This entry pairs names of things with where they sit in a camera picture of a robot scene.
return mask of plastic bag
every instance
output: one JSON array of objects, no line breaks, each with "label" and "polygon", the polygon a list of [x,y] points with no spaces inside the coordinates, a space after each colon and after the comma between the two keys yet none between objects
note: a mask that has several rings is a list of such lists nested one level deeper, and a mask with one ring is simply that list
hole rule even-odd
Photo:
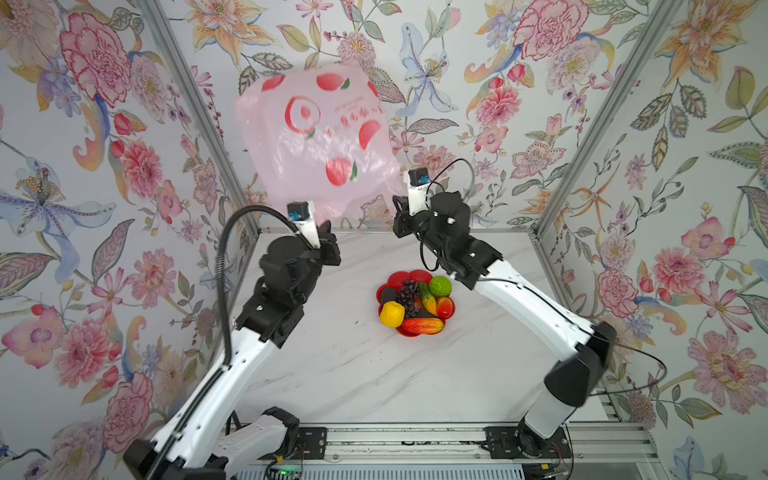
[{"label": "plastic bag", "polygon": [[368,75],[331,65],[267,77],[235,105],[253,165],[270,203],[315,203],[317,223],[341,216],[354,202],[402,194],[385,110]]}]

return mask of wall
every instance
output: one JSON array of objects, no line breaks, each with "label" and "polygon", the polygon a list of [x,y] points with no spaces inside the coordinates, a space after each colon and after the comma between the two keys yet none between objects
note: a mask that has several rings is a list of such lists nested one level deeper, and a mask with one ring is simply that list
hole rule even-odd
[{"label": "wall", "polygon": [[[269,197],[240,139],[238,94],[264,75],[351,61],[385,102],[400,163],[436,175],[455,158],[470,160],[474,186],[464,164],[446,186],[471,189],[473,227],[509,228],[529,227],[545,208],[654,5],[187,0],[163,8],[251,202]],[[336,226],[391,222],[372,195]]]},{"label": "wall", "polygon": [[206,371],[232,205],[157,52],[130,0],[0,0],[0,478],[128,478]]},{"label": "wall", "polygon": [[762,478],[768,366],[768,7],[691,0],[571,189],[545,247],[611,323],[610,389],[681,480]]}]

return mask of green fruit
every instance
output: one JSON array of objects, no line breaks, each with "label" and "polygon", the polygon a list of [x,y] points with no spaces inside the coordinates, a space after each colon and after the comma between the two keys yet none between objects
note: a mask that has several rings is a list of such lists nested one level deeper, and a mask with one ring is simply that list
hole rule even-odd
[{"label": "green fruit", "polygon": [[429,282],[429,291],[434,296],[448,296],[451,294],[451,280],[444,276],[436,276]]}]

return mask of fruit bowl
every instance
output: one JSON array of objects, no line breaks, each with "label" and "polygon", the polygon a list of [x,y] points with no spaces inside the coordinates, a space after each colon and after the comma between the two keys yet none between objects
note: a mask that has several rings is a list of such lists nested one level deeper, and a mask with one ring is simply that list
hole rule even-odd
[{"label": "fruit bowl", "polygon": [[[437,293],[447,292],[448,294],[438,296],[432,294],[432,291]],[[376,291],[376,302],[379,303],[379,318],[384,325],[395,327],[398,333],[403,336],[436,335],[445,329],[446,320],[453,317],[456,312],[456,305],[450,297],[450,293],[450,280],[443,276],[432,277],[431,273],[424,270],[395,272]],[[429,308],[424,307],[424,300],[422,298],[426,298]],[[381,314],[387,302],[396,303],[396,305],[391,307],[395,317],[385,323],[385,317],[382,317]]]}]

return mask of yellow fruit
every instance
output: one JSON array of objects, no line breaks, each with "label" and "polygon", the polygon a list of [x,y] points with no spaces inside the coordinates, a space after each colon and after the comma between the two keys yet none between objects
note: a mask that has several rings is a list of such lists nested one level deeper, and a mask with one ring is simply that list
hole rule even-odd
[{"label": "yellow fruit", "polygon": [[406,308],[397,302],[387,302],[382,307],[382,313],[379,315],[382,323],[389,328],[396,329],[402,325],[406,317]]}]

